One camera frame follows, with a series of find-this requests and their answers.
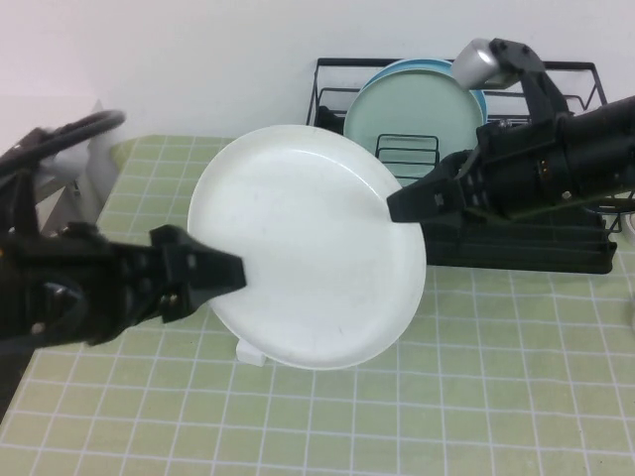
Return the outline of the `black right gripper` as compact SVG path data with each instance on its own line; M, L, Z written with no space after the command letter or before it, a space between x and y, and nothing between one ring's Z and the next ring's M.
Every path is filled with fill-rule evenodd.
M513 221L572 205L565 126L569 116L476 129L477 147L447 155L439 169L387 198L395 223L423 223L461 213ZM456 179L463 178L463 190Z

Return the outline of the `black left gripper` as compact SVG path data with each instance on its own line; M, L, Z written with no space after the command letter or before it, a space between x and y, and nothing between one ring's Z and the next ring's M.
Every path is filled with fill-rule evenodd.
M178 226L150 238L152 246L117 243L79 223L54 237L2 234L2 353L109 342L157 315L184 319L247 285L240 257Z

